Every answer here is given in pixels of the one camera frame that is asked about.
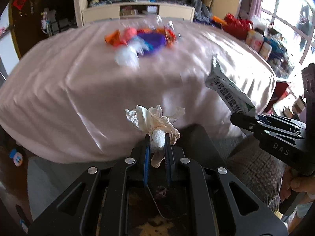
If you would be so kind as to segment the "person's right hand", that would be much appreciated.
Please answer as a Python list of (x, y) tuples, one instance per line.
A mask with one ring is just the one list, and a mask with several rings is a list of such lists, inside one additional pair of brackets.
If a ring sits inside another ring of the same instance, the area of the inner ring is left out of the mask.
[(292, 193), (306, 192), (314, 195), (314, 177), (297, 177), (293, 175), (292, 169), (287, 167), (284, 171), (282, 184), (279, 192), (280, 200), (283, 202)]

